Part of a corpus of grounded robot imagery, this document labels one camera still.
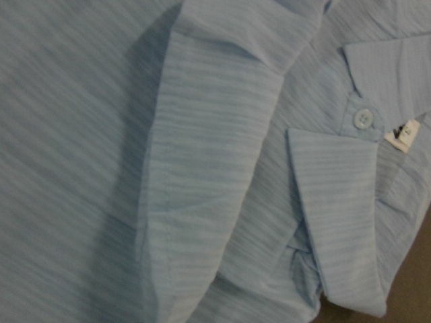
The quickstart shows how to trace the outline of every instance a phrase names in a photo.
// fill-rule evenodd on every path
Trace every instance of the cloth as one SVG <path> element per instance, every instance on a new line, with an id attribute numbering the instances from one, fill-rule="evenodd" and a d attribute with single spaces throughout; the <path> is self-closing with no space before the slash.
<path id="1" fill-rule="evenodd" d="M 1 6 L 2 322 L 384 314 L 431 200 L 431 2 Z"/>

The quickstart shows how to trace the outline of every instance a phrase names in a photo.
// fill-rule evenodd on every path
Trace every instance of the size tag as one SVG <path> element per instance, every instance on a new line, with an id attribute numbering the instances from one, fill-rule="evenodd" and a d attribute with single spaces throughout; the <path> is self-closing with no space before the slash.
<path id="1" fill-rule="evenodd" d="M 395 148 L 407 153 L 418 134 L 420 123 L 416 120 L 409 120 L 405 125 L 399 127 L 385 135 L 385 139 Z"/>

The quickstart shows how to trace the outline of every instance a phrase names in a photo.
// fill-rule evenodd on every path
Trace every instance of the white button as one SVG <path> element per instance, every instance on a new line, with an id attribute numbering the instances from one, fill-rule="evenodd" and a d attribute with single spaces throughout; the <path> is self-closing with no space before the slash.
<path id="1" fill-rule="evenodd" d="M 374 116 L 369 109 L 361 109 L 355 114 L 354 124 L 358 129 L 368 129 L 372 125 Z"/>

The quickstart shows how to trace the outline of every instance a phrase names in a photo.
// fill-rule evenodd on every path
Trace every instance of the fabric fold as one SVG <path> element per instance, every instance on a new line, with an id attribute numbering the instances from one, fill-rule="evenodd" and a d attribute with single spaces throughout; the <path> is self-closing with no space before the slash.
<path id="1" fill-rule="evenodd" d="M 297 129 L 288 137 L 325 294 L 337 305 L 383 316 L 374 232 L 378 143 Z"/>
<path id="2" fill-rule="evenodd" d="M 145 322 L 185 322 L 214 280 L 284 73 L 318 30 L 326 2 L 183 3 L 152 126 L 141 192 L 147 202 L 138 214 L 146 217 L 141 252 L 149 262 Z"/>
<path id="3" fill-rule="evenodd" d="M 390 189 L 376 201 L 376 245 L 387 294 L 431 203 L 431 112 L 399 167 Z"/>

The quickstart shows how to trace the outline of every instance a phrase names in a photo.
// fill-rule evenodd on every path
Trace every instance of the brown surface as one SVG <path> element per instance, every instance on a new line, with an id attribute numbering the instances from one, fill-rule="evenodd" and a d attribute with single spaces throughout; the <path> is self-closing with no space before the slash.
<path id="1" fill-rule="evenodd" d="M 431 208 L 401 265 L 388 298 L 384 318 L 373 318 L 322 299 L 312 323 L 431 323 Z"/>

